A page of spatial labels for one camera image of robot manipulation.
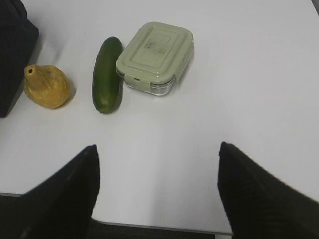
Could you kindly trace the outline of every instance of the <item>container lid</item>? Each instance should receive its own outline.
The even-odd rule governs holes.
[[[165,84],[178,71],[193,43],[192,33],[185,28],[149,22],[119,56],[116,67],[125,78],[141,84]]]

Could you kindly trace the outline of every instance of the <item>food container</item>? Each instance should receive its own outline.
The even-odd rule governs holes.
[[[128,86],[162,96],[180,79],[193,52],[194,40],[189,30],[149,22],[119,56],[117,72]]]

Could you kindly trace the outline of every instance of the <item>table surface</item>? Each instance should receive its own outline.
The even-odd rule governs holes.
[[[40,31],[30,63],[53,64],[76,94],[48,110],[22,93],[0,119],[0,192],[25,193],[85,146],[98,146],[93,218],[230,233],[218,150],[235,144],[319,200],[319,18],[310,0],[25,0]],[[164,97],[124,86],[120,108],[92,103],[102,42],[124,46],[146,22],[189,29],[195,54]]]

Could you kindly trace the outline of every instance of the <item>cucumber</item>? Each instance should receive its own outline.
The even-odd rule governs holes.
[[[116,60],[122,44],[114,36],[106,39],[95,61],[92,98],[95,108],[104,114],[113,112],[122,101],[123,80],[116,73]]]

